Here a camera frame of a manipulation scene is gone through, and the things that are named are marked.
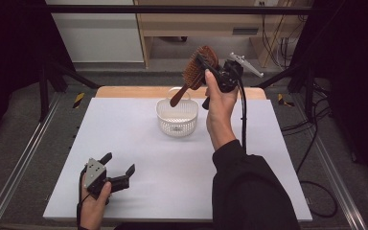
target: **finger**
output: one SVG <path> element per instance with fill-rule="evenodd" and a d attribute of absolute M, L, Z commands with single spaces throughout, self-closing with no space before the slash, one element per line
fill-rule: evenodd
<path fill-rule="evenodd" d="M 205 70 L 205 80 L 208 85 L 208 89 L 209 89 L 208 91 L 210 94 L 209 96 L 215 98 L 215 96 L 219 94 L 219 88 L 218 88 L 217 80 L 215 79 L 211 71 L 209 71 L 209 69 Z"/>
<path fill-rule="evenodd" d="M 82 196 L 82 198 L 85 198 L 86 196 L 88 196 L 88 191 L 83 186 L 84 181 L 85 181 L 85 176 L 86 176 L 86 173 L 82 176 L 82 181 L 81 181 L 81 196 Z"/>
<path fill-rule="evenodd" d="M 110 195 L 110 191 L 111 191 L 111 184 L 110 182 L 106 182 L 103 185 L 103 189 L 101 190 L 100 196 L 98 197 L 98 202 L 102 203 L 103 205 L 105 205 L 106 200 L 109 198 Z"/>

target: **black cable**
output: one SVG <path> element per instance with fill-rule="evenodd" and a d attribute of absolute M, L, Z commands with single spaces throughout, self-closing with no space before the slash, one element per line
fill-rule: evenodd
<path fill-rule="evenodd" d="M 303 166 L 303 164 L 304 164 L 305 160 L 307 159 L 307 156 L 309 155 L 309 152 L 310 152 L 310 150 L 311 150 L 311 147 L 312 147 L 312 145 L 313 145 L 313 143 L 314 143 L 314 141 L 315 141 L 315 138 L 316 138 L 316 136 L 317 136 L 317 133 L 318 133 L 318 123 L 317 123 L 318 121 L 317 121 L 317 116 L 316 116 L 316 112 L 315 112 L 316 107 L 317 107 L 321 102 L 324 102 L 324 101 L 326 101 L 326 100 L 327 100 L 327 98 L 323 98 L 323 99 L 319 100 L 319 101 L 315 104 L 315 106 L 314 106 L 314 109 L 313 109 L 313 112 L 314 112 L 314 116 L 313 116 L 313 124 L 315 125 L 315 132 L 314 132 L 314 134 L 313 134 L 313 136 L 312 136 L 312 140 L 311 140 L 311 142 L 310 142 L 310 145 L 309 145 L 309 147 L 307 148 L 307 150 L 306 150 L 306 152 L 305 152 L 305 154 L 304 154 L 303 160 L 300 162 L 300 165 L 298 166 L 298 168 L 297 168 L 297 170 L 296 170 L 296 173 L 297 173 L 297 174 L 300 172 L 301 167 Z M 320 184 L 317 184 L 317 183 L 315 183 L 315 182 L 312 182 L 312 181 L 305 181 L 305 180 L 300 181 L 300 184 L 303 184 L 303 183 L 311 184 L 311 185 L 314 185 L 314 186 L 317 186 L 317 187 L 319 187 L 319 188 L 323 189 L 326 193 L 328 193 L 328 195 L 329 195 L 329 196 L 331 197 L 331 199 L 333 200 L 334 209 L 333 209 L 333 211 L 332 211 L 330 214 L 320 214 L 320 213 L 317 213 L 317 212 L 313 211 L 311 208 L 310 208 L 310 211 L 311 211 L 313 214 L 315 214 L 315 215 L 317 215 L 317 216 L 319 216 L 319 217 L 321 217 L 321 218 L 332 218 L 332 217 L 334 217 L 334 216 L 336 215 L 336 213 L 337 213 L 337 201 L 336 201 L 336 199 L 334 198 L 334 196 L 331 194 L 331 192 L 330 192 L 329 190 L 327 190 L 324 186 L 322 186 L 322 185 L 320 185 Z"/>
<path fill-rule="evenodd" d="M 81 224 L 81 209 L 82 209 L 82 203 L 83 200 L 81 200 L 81 185 L 82 185 L 82 178 L 83 175 L 86 173 L 86 166 L 82 169 L 81 173 L 80 173 L 80 180 L 79 180 L 79 203 L 77 204 L 77 226 L 80 226 Z"/>
<path fill-rule="evenodd" d="M 310 211 L 313 214 L 315 214 L 315 215 L 317 215 L 317 216 L 319 216 L 321 218 L 332 218 L 332 217 L 334 217 L 336 215 L 337 209 L 338 209 L 337 208 L 337 201 L 336 201 L 336 198 L 333 196 L 333 194 L 327 188 L 325 188 L 324 186 L 322 186 L 322 185 L 320 185 L 318 183 L 315 183 L 315 182 L 312 182 L 312 181 L 308 181 L 308 180 L 300 180 L 300 184 L 311 184 L 311 185 L 316 186 L 316 187 L 318 187 L 320 189 L 323 189 L 331 197 L 331 199 L 333 200 L 333 207 L 334 208 L 333 208 L 333 211 L 330 214 L 320 214 L 320 213 L 317 213 L 317 212 L 313 211 L 310 208 Z"/>
<path fill-rule="evenodd" d="M 327 100 L 327 98 L 321 99 L 321 100 L 319 100 L 317 103 L 315 103 L 315 104 L 314 104 L 314 108 L 313 108 L 313 114 L 314 114 L 314 115 L 315 115 L 316 107 L 317 107 L 321 102 L 323 102 L 323 101 L 325 101 L 325 100 Z M 317 123 L 317 121 L 316 121 L 316 116 L 313 116 L 313 124 L 314 124 L 314 126 L 315 126 L 315 132 L 314 132 L 314 134 L 313 134 L 313 136 L 312 136 L 312 140 L 311 140 L 311 142 L 310 142 L 310 144 L 309 144 L 309 147 L 307 148 L 306 152 L 304 153 L 303 159 L 301 160 L 301 162 L 300 162 L 299 166 L 297 167 L 297 170 L 296 170 L 296 173 L 297 173 L 297 174 L 300 172 L 301 167 L 303 166 L 303 164 L 304 164 L 304 162 L 305 162 L 305 160 L 306 160 L 307 156 L 309 155 L 309 152 L 310 152 L 310 150 L 311 150 L 311 147 L 312 147 L 313 143 L 315 142 L 315 138 L 316 138 L 316 135 L 317 135 L 317 133 L 318 133 L 318 123 Z"/>
<path fill-rule="evenodd" d="M 242 79 L 238 79 L 238 86 L 241 92 L 241 145 L 243 150 L 246 151 L 246 121 L 247 121 L 247 106 L 246 106 L 246 95 L 244 93 L 244 87 Z"/>
<path fill-rule="evenodd" d="M 330 107 L 328 106 L 328 107 L 326 107 L 326 108 L 322 109 L 320 112 L 318 112 L 318 113 L 317 113 L 316 117 L 317 117 L 317 118 L 319 118 L 319 119 L 317 119 L 317 122 L 318 122 L 318 121 L 320 121 L 321 119 L 323 119 L 327 114 L 329 114 L 329 113 L 330 113 L 330 111 L 328 111 L 326 114 L 322 115 L 322 113 L 323 113 L 324 111 L 326 111 L 327 109 L 329 109 L 329 108 L 330 108 Z M 308 123 L 308 121 L 307 121 L 307 120 L 304 120 L 303 122 L 301 122 L 301 123 L 299 123 L 299 124 L 297 124 L 297 125 L 294 125 L 294 126 L 287 126 L 287 127 L 285 127 L 285 128 L 282 128 L 282 129 L 281 129 L 281 131 L 282 131 L 282 132 L 284 132 L 284 131 L 294 130 L 294 129 L 297 129 L 298 127 L 301 127 L 301 126 L 303 126 L 303 125 L 306 125 L 307 123 Z M 306 127 L 306 128 L 304 128 L 304 129 L 301 129 L 301 130 L 299 130 L 299 131 L 293 132 L 293 133 L 283 134 L 283 136 L 293 135 L 293 134 L 296 134 L 296 133 L 302 132 L 302 131 L 304 131 L 304 130 L 307 130 L 307 129 L 311 128 L 311 127 L 312 127 L 312 125 L 311 125 L 311 126 L 308 126 L 308 127 Z"/>

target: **hairbrush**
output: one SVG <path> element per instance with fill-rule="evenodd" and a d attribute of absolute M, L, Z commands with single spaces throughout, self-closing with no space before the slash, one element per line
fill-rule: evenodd
<path fill-rule="evenodd" d="M 202 46 L 196 49 L 190 58 L 183 72 L 183 79 L 185 81 L 181 89 L 170 100 L 170 106 L 175 107 L 183 97 L 184 93 L 189 89 L 197 90 L 203 83 L 205 83 L 205 68 L 211 68 L 216 71 L 219 68 L 219 60 L 215 52 L 209 46 Z"/>

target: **wrist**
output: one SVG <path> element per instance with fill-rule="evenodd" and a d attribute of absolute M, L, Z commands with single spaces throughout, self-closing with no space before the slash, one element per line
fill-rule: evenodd
<path fill-rule="evenodd" d="M 215 126 L 209 130 L 209 134 L 214 150 L 217 150 L 223 145 L 236 140 L 236 136 L 230 126 Z"/>

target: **wooden brush handle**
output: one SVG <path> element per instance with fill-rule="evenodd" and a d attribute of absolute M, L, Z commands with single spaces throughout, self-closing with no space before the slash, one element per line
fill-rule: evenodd
<path fill-rule="evenodd" d="M 172 96 L 172 99 L 170 100 L 171 107 L 175 107 L 180 102 L 187 89 L 188 85 L 184 84 L 184 86 L 180 90 L 178 90 L 178 92 L 174 96 Z"/>

